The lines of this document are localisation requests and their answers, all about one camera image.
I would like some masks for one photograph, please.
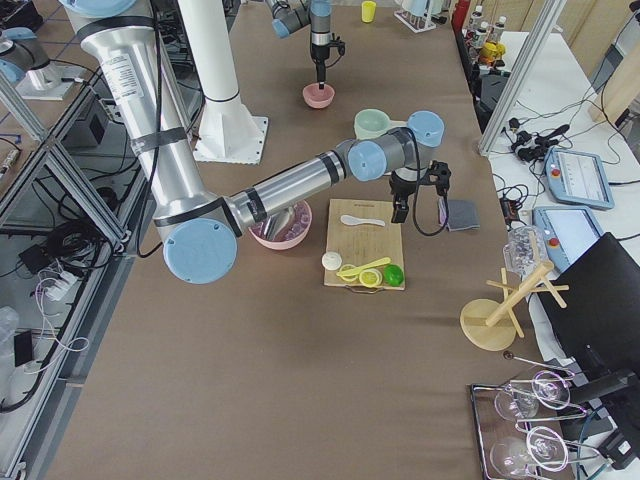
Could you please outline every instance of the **green lime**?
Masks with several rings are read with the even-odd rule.
[[[404,282],[404,272],[399,266],[390,263],[384,267],[384,280],[392,287],[399,287]]]

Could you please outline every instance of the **yellow cup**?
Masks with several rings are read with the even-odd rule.
[[[373,17],[376,16],[376,2],[366,0],[362,2],[362,21],[364,23],[373,22]]]

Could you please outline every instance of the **white ball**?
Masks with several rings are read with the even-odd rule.
[[[342,266],[342,257],[338,252],[327,252],[322,256],[322,266],[330,272]]]

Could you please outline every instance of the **power strip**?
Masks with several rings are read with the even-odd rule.
[[[60,273],[60,278],[58,278],[53,285],[48,286],[45,289],[44,294],[47,296],[49,300],[52,302],[59,302],[64,298],[64,296],[71,290],[71,287],[78,281],[78,277],[74,274],[65,272],[64,270]]]

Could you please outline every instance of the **white bottle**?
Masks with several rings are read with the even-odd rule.
[[[473,34],[473,39],[471,40],[471,46],[473,48],[480,50],[484,46],[487,41],[487,36],[489,35],[489,32],[487,31],[488,28],[489,24],[487,22],[482,22],[476,29]]]
[[[472,37],[473,32],[482,24],[482,5],[478,5],[469,17],[469,26],[467,27],[467,37]]]
[[[487,39],[487,42],[498,44],[500,43],[500,39],[502,38],[502,32],[504,32],[504,25],[507,22],[507,17],[502,16],[498,19],[496,24],[493,26],[491,33]]]

